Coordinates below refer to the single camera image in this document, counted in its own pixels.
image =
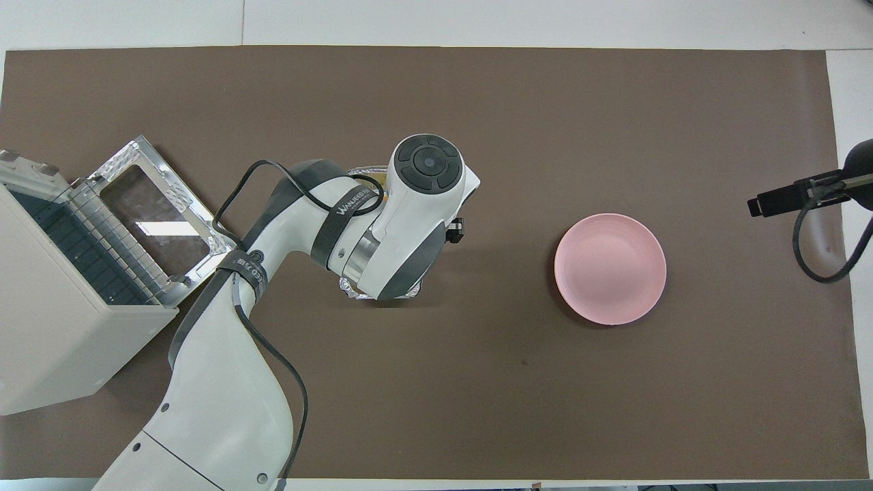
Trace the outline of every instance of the brown surface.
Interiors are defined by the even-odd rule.
[[[745,203],[834,167],[821,52],[11,52],[0,147],[73,177],[143,134],[215,210],[258,158],[386,163],[419,131],[483,182],[421,296],[350,301],[294,257],[254,310],[310,387],[298,477],[867,477],[849,283],[803,276],[794,216]],[[240,197],[237,232],[276,179]],[[668,261],[658,305],[617,328],[573,315],[551,273],[603,211]],[[813,215],[808,254],[841,262],[838,210]],[[161,400],[172,330],[96,396],[0,418],[0,477],[100,475]]]

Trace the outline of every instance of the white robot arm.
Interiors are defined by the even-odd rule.
[[[461,204],[479,186],[457,148],[436,135],[413,135],[397,145],[388,165],[388,199],[378,206],[374,192],[330,161],[299,163],[287,172],[242,240],[247,253],[233,253],[236,270],[217,271],[182,321],[161,406],[95,490],[275,488],[292,448],[291,412],[235,304],[247,316],[294,251],[376,299],[405,294],[427,272]],[[367,208],[373,210],[355,214]],[[247,270],[254,273],[244,279]]]

